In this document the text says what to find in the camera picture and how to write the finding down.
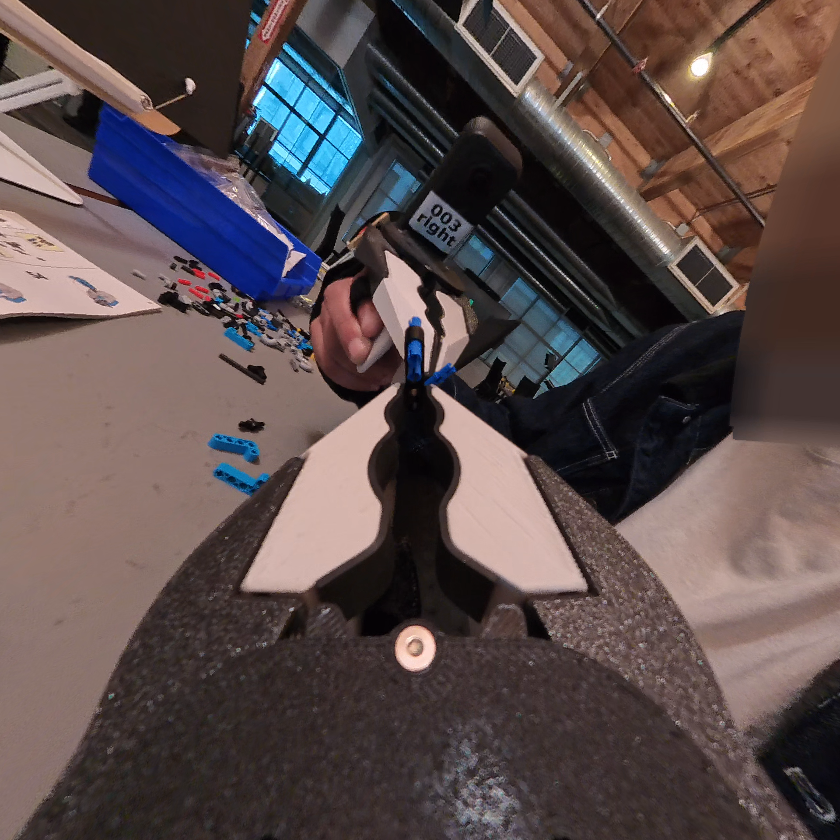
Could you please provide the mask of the person's right forearm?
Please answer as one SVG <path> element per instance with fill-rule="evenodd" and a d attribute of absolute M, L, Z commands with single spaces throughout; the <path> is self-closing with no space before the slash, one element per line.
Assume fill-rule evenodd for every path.
<path fill-rule="evenodd" d="M 617 523 L 667 486 L 657 467 L 637 461 L 639 436 L 658 396 L 644 373 L 613 382 L 604 370 L 532 399 L 479 397 L 456 375 L 443 390 L 499 434 L 537 456 L 609 522 Z"/>

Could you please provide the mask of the black axle rod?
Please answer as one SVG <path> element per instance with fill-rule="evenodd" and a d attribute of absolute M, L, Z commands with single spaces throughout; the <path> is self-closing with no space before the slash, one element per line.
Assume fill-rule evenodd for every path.
<path fill-rule="evenodd" d="M 241 363 L 237 362 L 236 360 L 234 360 L 234 359 L 230 358 L 229 356 L 225 355 L 224 353 L 220 353 L 220 354 L 218 355 L 218 358 L 219 358 L 221 361 L 223 361 L 223 362 L 225 362 L 226 364 L 228 364 L 229 366 L 231 366 L 232 368 L 234 368 L 234 369 L 236 369 L 237 371 L 239 371 L 240 373 L 242 373 L 243 375 L 247 376 L 250 380 L 252 380 L 252 381 L 254 381 L 254 382 L 257 382 L 257 381 L 255 381 L 255 380 L 253 380 L 253 379 L 252 379 L 252 378 L 248 375 L 248 373 L 247 373 L 247 371 L 246 371 L 246 367 L 247 367 L 247 365 L 243 365 L 243 364 L 241 364 Z"/>

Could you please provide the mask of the large window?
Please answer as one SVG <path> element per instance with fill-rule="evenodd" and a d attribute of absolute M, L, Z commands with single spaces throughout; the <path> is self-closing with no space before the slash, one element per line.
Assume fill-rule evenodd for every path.
<path fill-rule="evenodd" d="M 258 173 L 320 197 L 331 193 L 362 144 L 342 71 L 306 45 L 282 47 L 256 95 L 255 115 L 276 130 Z"/>

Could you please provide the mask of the open instruction booklet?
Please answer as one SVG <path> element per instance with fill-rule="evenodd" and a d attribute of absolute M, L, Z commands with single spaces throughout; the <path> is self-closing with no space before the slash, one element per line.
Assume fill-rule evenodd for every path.
<path fill-rule="evenodd" d="M 160 310 L 25 217 L 1 212 L 1 319 L 119 319 Z"/>

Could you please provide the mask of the dark denim jacket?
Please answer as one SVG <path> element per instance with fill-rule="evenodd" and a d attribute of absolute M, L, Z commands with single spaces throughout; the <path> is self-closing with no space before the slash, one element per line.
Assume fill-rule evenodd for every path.
<path fill-rule="evenodd" d="M 622 469 L 684 463 L 728 434 L 734 364 L 746 313 L 660 329 L 581 382 L 581 457 Z"/>

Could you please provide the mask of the duct vent grille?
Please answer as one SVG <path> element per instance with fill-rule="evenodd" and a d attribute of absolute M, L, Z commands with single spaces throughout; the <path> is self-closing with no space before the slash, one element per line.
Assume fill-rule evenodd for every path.
<path fill-rule="evenodd" d="M 541 49 L 499 2 L 464 1 L 455 27 L 515 98 L 544 62 Z"/>
<path fill-rule="evenodd" d="M 732 277 L 699 237 L 688 239 L 667 268 L 710 316 L 735 309 L 748 287 Z"/>

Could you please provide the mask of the dark flat panel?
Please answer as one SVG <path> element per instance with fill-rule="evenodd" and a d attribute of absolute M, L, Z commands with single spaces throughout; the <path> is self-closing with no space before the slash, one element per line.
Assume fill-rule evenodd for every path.
<path fill-rule="evenodd" d="M 163 114 L 200 145 L 227 155 L 234 137 L 250 1 L 25 1 L 82 49 L 150 96 L 192 96 Z"/>

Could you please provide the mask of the clear parts bag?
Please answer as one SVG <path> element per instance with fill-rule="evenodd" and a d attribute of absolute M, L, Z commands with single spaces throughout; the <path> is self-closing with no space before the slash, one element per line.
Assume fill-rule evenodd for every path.
<path fill-rule="evenodd" d="M 174 143 L 170 150 L 195 171 L 225 194 L 237 206 L 241 207 L 249 216 L 254 218 L 260 226 L 269 230 L 287 248 L 287 256 L 281 276 L 287 278 L 288 272 L 295 268 L 305 255 L 294 246 L 291 237 L 278 225 L 277 221 L 268 213 L 254 187 L 246 181 L 239 172 L 239 158 L 232 154 L 222 158 L 209 150 L 195 146 Z"/>

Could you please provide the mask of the white shirt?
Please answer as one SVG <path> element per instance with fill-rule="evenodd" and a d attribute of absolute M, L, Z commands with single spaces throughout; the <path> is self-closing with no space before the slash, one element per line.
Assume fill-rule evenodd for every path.
<path fill-rule="evenodd" d="M 729 436 L 616 529 L 679 606 L 740 728 L 838 660 L 838 446 Z"/>

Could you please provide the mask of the pile of small brick parts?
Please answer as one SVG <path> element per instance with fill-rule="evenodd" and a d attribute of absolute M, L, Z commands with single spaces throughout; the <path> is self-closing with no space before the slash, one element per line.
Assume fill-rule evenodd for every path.
<path fill-rule="evenodd" d="M 314 372 L 309 331 L 296 326 L 282 311 L 272 311 L 244 291 L 226 284 L 200 261 L 175 255 L 158 279 L 161 305 L 184 314 L 194 312 L 215 319 L 223 331 L 234 327 L 254 342 L 254 349 L 263 345 L 289 353 L 292 370 Z"/>

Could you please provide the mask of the grey desk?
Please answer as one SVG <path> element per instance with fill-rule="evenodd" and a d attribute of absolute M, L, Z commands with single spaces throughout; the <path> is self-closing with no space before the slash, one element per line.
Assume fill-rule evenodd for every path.
<path fill-rule="evenodd" d="M 262 365 L 264 385 L 218 358 Z M 244 353 L 172 308 L 91 322 L 2 322 L 1 835 L 67 765 L 161 588 L 246 497 L 207 442 L 238 422 L 272 473 L 351 404 L 288 353 Z"/>

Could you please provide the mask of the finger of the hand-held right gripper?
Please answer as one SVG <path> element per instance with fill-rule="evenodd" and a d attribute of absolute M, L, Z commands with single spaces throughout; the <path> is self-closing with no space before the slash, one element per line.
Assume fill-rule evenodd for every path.
<path fill-rule="evenodd" d="M 439 326 L 435 327 L 435 339 L 437 349 L 432 349 L 429 356 L 429 371 L 440 371 L 446 365 L 451 364 L 455 368 L 459 365 L 459 359 L 467 349 L 470 339 L 469 319 L 462 302 L 444 291 L 435 292 L 438 304 Z"/>
<path fill-rule="evenodd" d="M 406 331 L 416 321 L 423 330 L 419 341 L 428 343 L 426 302 L 421 298 L 419 275 L 399 256 L 385 253 L 387 272 L 374 291 L 372 302 L 383 322 L 383 330 L 371 346 L 367 358 L 357 372 L 367 372 L 393 345 L 406 359 Z"/>

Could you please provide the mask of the white laptop stand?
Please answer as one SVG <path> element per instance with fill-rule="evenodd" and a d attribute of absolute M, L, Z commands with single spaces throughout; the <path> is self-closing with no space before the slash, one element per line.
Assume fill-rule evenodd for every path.
<path fill-rule="evenodd" d="M 131 117 L 154 111 L 147 94 L 80 47 L 20 1 L 1 2 L 2 34 L 39 56 L 48 69 L 1 86 L 1 113 L 87 90 Z M 1 134 L 1 180 L 80 206 L 82 199 L 5 133 Z"/>

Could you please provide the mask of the person's right hand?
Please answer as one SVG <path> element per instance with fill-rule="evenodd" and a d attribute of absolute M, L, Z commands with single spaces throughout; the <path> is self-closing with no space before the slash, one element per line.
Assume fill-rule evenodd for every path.
<path fill-rule="evenodd" d="M 384 327 L 370 299 L 353 310 L 351 289 L 358 277 L 366 285 L 365 269 L 353 257 L 327 272 L 311 312 L 309 332 L 316 365 L 328 387 L 344 401 L 362 406 L 392 384 L 399 359 L 390 350 L 365 373 L 358 372 Z"/>

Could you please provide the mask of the metal ventilation duct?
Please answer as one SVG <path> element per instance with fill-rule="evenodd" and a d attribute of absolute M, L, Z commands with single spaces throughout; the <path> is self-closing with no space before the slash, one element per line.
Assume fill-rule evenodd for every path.
<path fill-rule="evenodd" d="M 602 153 L 593 151 L 585 131 L 538 78 L 515 98 L 511 117 L 530 151 L 666 297 L 682 308 L 699 309 L 669 270 L 681 250 L 675 230 Z"/>

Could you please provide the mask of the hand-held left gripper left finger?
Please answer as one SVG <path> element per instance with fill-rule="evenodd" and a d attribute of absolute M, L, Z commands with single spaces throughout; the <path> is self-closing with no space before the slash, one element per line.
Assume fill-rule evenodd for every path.
<path fill-rule="evenodd" d="M 391 385 L 311 446 L 245 574 L 249 594 L 303 594 L 373 550 L 396 469 L 385 409 Z"/>

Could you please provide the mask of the blue plastic bin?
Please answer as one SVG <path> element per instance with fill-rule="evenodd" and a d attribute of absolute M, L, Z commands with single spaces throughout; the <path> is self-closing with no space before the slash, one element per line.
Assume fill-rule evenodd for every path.
<path fill-rule="evenodd" d="M 174 152 L 175 144 L 105 104 L 89 177 L 252 298 L 306 295 L 321 260 L 259 224 Z"/>

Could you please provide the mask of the blue straight beam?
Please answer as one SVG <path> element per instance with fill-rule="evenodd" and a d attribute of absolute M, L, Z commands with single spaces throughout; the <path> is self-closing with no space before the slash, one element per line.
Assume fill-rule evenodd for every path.
<path fill-rule="evenodd" d="M 251 476 L 227 463 L 219 464 L 213 470 L 213 477 L 249 497 L 252 497 L 270 479 L 269 474 Z"/>

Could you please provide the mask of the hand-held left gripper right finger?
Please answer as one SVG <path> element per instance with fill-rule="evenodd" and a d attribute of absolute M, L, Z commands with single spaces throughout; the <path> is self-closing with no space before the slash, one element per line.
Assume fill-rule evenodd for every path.
<path fill-rule="evenodd" d="M 587 582 L 526 464 L 525 453 L 433 386 L 438 428 L 458 478 L 446 506 L 454 549 L 491 580 L 525 596 L 586 592 Z"/>

